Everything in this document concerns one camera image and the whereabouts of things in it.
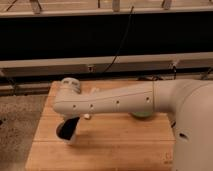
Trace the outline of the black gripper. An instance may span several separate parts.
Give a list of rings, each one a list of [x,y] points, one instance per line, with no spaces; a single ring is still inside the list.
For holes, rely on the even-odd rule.
[[[79,117],[67,119],[59,124],[56,129],[56,135],[63,140],[70,140],[76,130]]]

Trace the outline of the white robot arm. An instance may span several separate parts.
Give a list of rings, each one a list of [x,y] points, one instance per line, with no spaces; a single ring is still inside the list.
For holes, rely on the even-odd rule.
[[[63,116],[56,134],[75,136],[82,114],[165,112],[175,119],[172,171],[213,171],[213,81],[176,79],[83,94],[75,78],[61,81],[53,104]]]

